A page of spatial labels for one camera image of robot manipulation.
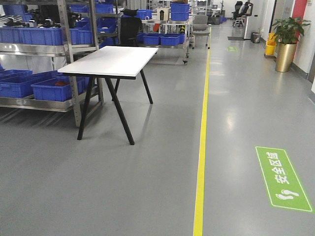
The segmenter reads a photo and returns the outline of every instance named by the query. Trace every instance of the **table top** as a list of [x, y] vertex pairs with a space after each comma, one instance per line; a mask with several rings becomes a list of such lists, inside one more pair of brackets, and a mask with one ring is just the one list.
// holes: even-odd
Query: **table top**
[[68, 74], [135, 77], [158, 48], [106, 46], [58, 72]]

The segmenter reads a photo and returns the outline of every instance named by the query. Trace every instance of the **white table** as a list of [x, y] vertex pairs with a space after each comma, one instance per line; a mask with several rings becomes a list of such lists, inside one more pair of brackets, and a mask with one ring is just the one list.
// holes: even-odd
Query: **white table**
[[[153, 101], [144, 76], [143, 67], [157, 51], [158, 48], [106, 46], [58, 70], [58, 72], [62, 72], [66, 75], [90, 77], [78, 140], [81, 140], [83, 136], [84, 124], [87, 116], [87, 109], [90, 103], [94, 78], [105, 78], [117, 112], [127, 134], [129, 143], [134, 145], [133, 137], [116, 95], [118, 84], [120, 79], [135, 80], [136, 75], [140, 72], [149, 101], [152, 104]], [[115, 88], [112, 84], [111, 78], [117, 79]]]

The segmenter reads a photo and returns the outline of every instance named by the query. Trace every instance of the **black trash can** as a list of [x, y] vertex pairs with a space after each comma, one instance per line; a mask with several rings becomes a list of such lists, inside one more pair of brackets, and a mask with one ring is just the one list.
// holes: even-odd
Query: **black trash can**
[[253, 43], [260, 43], [261, 34], [258, 32], [251, 33], [251, 42]]

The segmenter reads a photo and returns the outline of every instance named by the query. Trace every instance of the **yellow trash bin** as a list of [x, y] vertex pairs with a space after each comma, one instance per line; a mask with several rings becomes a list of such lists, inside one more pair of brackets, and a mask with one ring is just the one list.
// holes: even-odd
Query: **yellow trash bin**
[[276, 37], [274, 37], [275, 33], [269, 33], [268, 41], [275, 42]]
[[273, 54], [275, 53], [276, 45], [276, 42], [267, 41], [265, 55], [273, 56]]

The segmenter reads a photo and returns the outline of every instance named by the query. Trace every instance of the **gray chair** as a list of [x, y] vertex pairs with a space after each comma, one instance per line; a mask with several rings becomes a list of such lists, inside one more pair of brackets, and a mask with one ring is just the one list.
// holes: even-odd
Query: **gray chair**
[[206, 15], [196, 15], [192, 21], [191, 35], [193, 38], [192, 49], [195, 48], [195, 38], [196, 36], [207, 36], [206, 47], [210, 39], [210, 25], [208, 23], [208, 16]]

